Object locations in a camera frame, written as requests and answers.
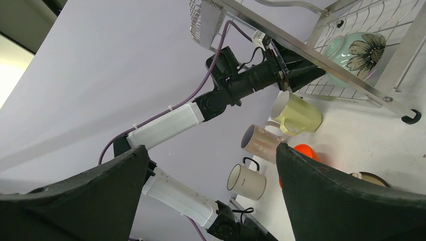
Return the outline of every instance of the black fabric cover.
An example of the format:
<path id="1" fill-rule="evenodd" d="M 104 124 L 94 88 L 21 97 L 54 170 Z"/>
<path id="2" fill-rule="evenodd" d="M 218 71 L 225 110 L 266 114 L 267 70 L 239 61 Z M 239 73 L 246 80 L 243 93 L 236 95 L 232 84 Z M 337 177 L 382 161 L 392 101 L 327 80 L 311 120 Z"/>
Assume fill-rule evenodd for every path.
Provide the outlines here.
<path id="1" fill-rule="evenodd" d="M 426 195 L 360 180 L 285 143 L 276 160 L 297 241 L 426 240 Z"/>
<path id="2" fill-rule="evenodd" d="M 0 240 L 128 240 L 148 163 L 139 146 L 28 194 L 0 195 Z"/>

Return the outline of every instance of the yellow mug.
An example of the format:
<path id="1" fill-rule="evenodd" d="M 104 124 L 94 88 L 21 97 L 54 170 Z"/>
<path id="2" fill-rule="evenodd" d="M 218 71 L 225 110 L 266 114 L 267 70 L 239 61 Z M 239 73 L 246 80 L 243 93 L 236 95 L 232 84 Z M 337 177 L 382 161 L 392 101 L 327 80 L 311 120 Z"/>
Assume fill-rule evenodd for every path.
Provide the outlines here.
<path id="1" fill-rule="evenodd" d="M 315 132 L 323 122 L 323 115 L 311 104 L 285 91 L 274 102 L 271 119 L 280 123 L 282 132 L 295 137 L 302 132 Z"/>

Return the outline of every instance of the mug handle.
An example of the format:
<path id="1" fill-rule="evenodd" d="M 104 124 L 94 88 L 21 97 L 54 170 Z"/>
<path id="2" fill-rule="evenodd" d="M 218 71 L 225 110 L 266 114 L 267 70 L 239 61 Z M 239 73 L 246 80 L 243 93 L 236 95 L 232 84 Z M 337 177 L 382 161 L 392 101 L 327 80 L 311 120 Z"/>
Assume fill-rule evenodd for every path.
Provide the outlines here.
<path id="1" fill-rule="evenodd" d="M 250 157 L 244 157 L 244 158 L 243 158 L 243 163 L 244 163 L 245 165 L 247 165 L 247 164 L 246 164 L 246 159 L 249 159 L 250 161 L 252 161 L 252 162 L 254 162 L 254 163 L 256 164 L 256 172 L 258 172 L 258 171 L 260 170 L 260 165 L 259 165 L 259 163 L 258 163 L 258 162 L 256 162 L 255 160 L 251 159 Z"/>
<path id="2" fill-rule="evenodd" d="M 282 130 L 282 132 L 284 132 L 284 133 L 286 133 L 286 134 L 288 134 L 290 136 L 293 136 L 293 137 L 299 135 L 300 133 L 302 133 L 303 131 L 306 130 L 306 127 L 300 127 L 300 126 L 298 126 L 299 128 L 294 128 L 294 129 L 297 129 L 298 131 L 297 132 L 292 132 L 292 131 L 290 131 L 286 127 L 286 125 L 290 125 L 292 128 L 294 128 L 294 127 L 297 127 L 298 124 L 292 123 L 292 121 L 290 121 L 288 118 L 283 118 L 281 120 L 280 129 Z"/>
<path id="3" fill-rule="evenodd" d="M 267 131 L 267 130 L 265 130 L 265 128 L 266 128 L 267 126 L 271 126 L 271 127 L 275 127 L 275 128 L 277 128 L 277 129 L 281 129 L 280 124 L 279 124 L 279 123 L 277 123 L 277 122 L 265 122 L 265 123 L 263 124 L 263 126 L 260 128 L 260 131 L 261 131 L 262 133 L 265 133 L 265 131 Z M 278 139 L 280 142 L 285 142 L 285 141 L 287 140 L 287 137 L 286 137 L 285 135 L 282 135 L 282 136 L 277 136 L 277 139 Z"/>

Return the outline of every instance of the white wall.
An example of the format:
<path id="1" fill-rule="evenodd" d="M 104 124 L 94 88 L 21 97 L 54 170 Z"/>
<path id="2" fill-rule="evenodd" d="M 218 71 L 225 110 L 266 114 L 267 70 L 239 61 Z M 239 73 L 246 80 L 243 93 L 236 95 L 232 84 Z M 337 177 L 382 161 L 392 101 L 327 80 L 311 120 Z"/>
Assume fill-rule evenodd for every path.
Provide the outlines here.
<path id="1" fill-rule="evenodd" d="M 304 9 L 244 3 L 302 40 L 317 18 Z M 212 55 L 188 29 L 186 0 L 69 1 L 0 111 L 0 191 L 27 192 L 94 167 L 109 139 L 186 98 Z M 235 30 L 226 45 L 240 61 L 252 54 L 251 43 Z M 211 89 L 209 81 L 201 93 Z M 153 148 L 151 158 L 184 184 L 227 203 L 228 174 L 248 155 L 241 137 L 250 124 L 266 121 L 277 92 L 271 86 L 244 98 L 242 107 L 228 107 Z M 132 236 L 199 239 L 178 212 L 146 196 Z"/>

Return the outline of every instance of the bowl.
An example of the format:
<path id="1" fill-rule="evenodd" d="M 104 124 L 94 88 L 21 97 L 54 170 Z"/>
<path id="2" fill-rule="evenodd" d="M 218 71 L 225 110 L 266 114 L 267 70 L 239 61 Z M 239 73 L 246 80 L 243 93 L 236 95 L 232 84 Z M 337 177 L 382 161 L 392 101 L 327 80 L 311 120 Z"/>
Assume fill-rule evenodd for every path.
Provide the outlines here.
<path id="1" fill-rule="evenodd" d="M 366 80 L 377 69 L 386 48 L 386 39 L 377 33 L 352 33 L 330 41 L 324 55 L 358 78 Z M 336 87 L 348 84 L 327 73 Z"/>
<path id="2" fill-rule="evenodd" d="M 350 174 L 351 176 L 357 177 L 367 182 L 383 186 L 383 187 L 392 187 L 388 182 L 380 178 L 379 176 L 369 173 L 369 172 L 354 172 Z"/>

